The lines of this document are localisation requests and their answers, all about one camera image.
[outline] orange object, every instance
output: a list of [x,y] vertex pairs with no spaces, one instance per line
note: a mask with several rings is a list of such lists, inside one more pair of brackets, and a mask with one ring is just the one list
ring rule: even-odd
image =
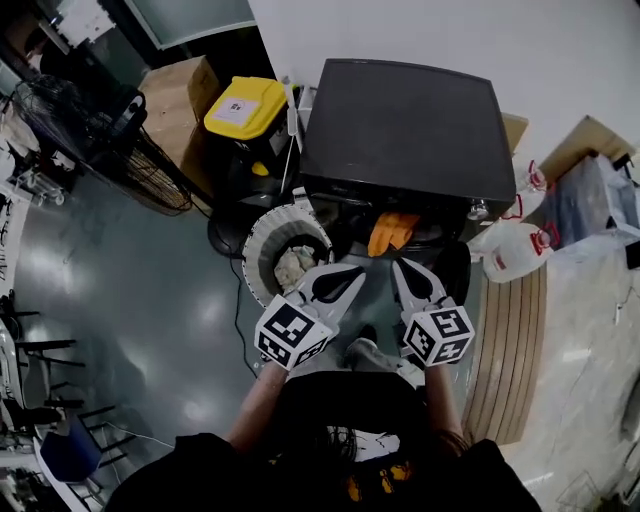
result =
[[371,258],[386,252],[391,244],[401,249],[411,239],[419,215],[387,212],[380,215],[369,237],[367,252]]

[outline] white plastic bottle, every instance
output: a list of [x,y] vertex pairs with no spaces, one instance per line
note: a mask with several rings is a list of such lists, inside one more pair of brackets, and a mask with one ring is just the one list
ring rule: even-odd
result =
[[547,192],[547,180],[533,160],[529,163],[527,172],[518,176],[516,190],[516,202],[502,214],[501,220],[520,222],[542,204]]
[[489,280],[507,283],[542,266],[553,254],[551,237],[538,226],[504,223],[500,243],[483,258]]

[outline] black appliance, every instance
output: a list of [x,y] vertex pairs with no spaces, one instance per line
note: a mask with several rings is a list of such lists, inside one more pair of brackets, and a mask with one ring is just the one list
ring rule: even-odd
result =
[[516,194],[491,82],[399,62],[325,62],[300,172],[312,202],[443,222],[495,219]]

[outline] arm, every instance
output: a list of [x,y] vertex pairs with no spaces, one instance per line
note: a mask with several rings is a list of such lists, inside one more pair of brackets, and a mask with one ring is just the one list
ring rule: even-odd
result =
[[427,417],[434,431],[446,430],[462,437],[462,426],[451,389],[449,369],[446,366],[427,366],[424,370]]
[[258,380],[242,402],[240,415],[227,435],[227,441],[238,453],[251,451],[260,440],[271,421],[288,373],[273,361],[268,362],[260,372]]

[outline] chair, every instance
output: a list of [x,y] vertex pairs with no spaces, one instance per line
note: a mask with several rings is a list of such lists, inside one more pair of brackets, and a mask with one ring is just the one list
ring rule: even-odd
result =
[[0,320],[4,322],[9,330],[9,333],[13,339],[20,339],[22,337],[22,327],[17,318],[21,316],[33,316],[39,315],[38,311],[22,311],[17,312],[13,307],[14,293],[13,290],[9,291],[9,295],[2,295],[0,297]]
[[127,436],[102,448],[91,434],[91,431],[102,428],[106,424],[102,423],[87,427],[82,421],[83,418],[95,416],[113,408],[105,407],[80,416],[71,416],[67,421],[69,427],[67,435],[60,435],[55,432],[49,432],[46,435],[40,454],[58,481],[65,483],[84,482],[98,468],[113,464],[127,456],[127,453],[122,453],[102,462],[102,456],[106,452],[132,441],[135,436]]
[[0,404],[3,408],[2,419],[10,429],[32,429],[38,425],[51,425],[60,421],[62,416],[55,409],[38,407],[36,409],[23,409],[15,400],[4,399]]
[[49,365],[46,361],[28,354],[17,354],[22,384],[22,402],[25,409],[37,409],[39,407],[64,407],[67,409],[79,409],[83,405],[82,400],[54,400],[51,392],[70,385],[63,382],[51,385]]
[[58,348],[69,348],[75,344],[76,340],[52,340],[52,341],[16,341],[14,345],[16,350],[22,349],[25,354],[33,355],[34,357],[45,361],[47,363],[56,363],[67,366],[78,366],[84,368],[84,363],[77,361],[67,361],[65,359],[54,359],[52,357],[45,357],[42,353],[46,350],[55,350]]

